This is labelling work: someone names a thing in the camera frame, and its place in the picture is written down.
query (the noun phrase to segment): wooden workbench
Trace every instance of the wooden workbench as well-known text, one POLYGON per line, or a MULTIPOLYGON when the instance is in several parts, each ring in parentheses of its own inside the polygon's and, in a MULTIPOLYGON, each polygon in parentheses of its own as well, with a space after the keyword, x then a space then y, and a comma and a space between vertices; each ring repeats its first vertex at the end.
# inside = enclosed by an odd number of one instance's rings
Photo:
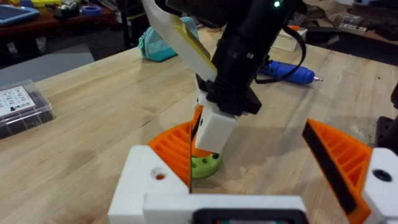
MULTIPOLYGON (((200 30, 214 52, 220 34, 200 30)), ((301 137, 307 118, 366 144, 390 102, 398 68, 308 46, 303 64, 323 83, 252 87, 259 114, 243 116, 221 169, 195 180, 195 193, 301 195, 311 223, 341 223, 343 212, 301 137)), ((274 60, 296 53, 272 49, 274 60)), ((129 148, 190 120, 193 71, 179 57, 142 60, 137 49, 38 82, 56 120, 0 141, 0 223, 107 223, 129 148)))

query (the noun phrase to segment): green 3d-printed part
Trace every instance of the green 3d-printed part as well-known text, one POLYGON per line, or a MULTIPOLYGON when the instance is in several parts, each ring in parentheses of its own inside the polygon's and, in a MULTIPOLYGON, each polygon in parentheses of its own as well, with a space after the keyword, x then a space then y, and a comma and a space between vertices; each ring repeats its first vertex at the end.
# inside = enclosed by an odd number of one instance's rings
POLYGON ((221 165, 221 154, 208 157, 192 157, 192 177, 204 178, 213 175, 221 165))

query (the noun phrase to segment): label on box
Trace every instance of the label on box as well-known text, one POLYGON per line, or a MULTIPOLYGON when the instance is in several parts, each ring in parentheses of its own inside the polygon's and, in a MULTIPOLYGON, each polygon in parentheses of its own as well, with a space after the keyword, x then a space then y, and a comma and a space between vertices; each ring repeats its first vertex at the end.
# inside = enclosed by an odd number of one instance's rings
POLYGON ((0 90, 0 117, 36 106, 24 86, 0 90))

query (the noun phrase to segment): black cable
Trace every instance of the black cable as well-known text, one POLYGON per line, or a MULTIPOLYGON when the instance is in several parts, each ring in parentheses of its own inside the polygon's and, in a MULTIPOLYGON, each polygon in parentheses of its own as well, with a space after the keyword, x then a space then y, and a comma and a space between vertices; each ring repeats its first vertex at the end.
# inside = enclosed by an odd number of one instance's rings
POLYGON ((289 71, 285 75, 282 75, 281 77, 268 78, 268 79, 262 79, 262 80, 257 79, 257 77, 256 77, 254 80, 256 81, 257 84, 268 84, 268 83, 280 82, 280 81, 287 79, 288 77, 291 77, 297 71, 297 69, 300 68, 301 64, 303 63, 303 61, 305 59, 305 56, 307 54, 307 48, 305 46, 305 42, 304 42, 303 38, 301 37, 301 35, 298 32, 289 28, 288 26, 284 26, 283 30, 287 34, 291 35, 295 40, 297 40, 297 43, 299 44, 301 51, 302 51, 300 63, 298 63, 298 65, 296 65, 293 69, 291 69, 291 71, 289 71))

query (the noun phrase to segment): white box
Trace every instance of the white box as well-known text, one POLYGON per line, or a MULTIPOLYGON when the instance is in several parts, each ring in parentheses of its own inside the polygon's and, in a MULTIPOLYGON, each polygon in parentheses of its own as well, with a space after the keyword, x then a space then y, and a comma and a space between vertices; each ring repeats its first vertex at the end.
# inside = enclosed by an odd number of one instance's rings
MULTIPOLYGON (((307 29, 300 28, 297 32, 305 40, 307 29)), ((288 35, 285 31, 281 30, 272 46, 288 52, 294 52, 297 47, 297 40, 295 40, 291 35, 288 35)))

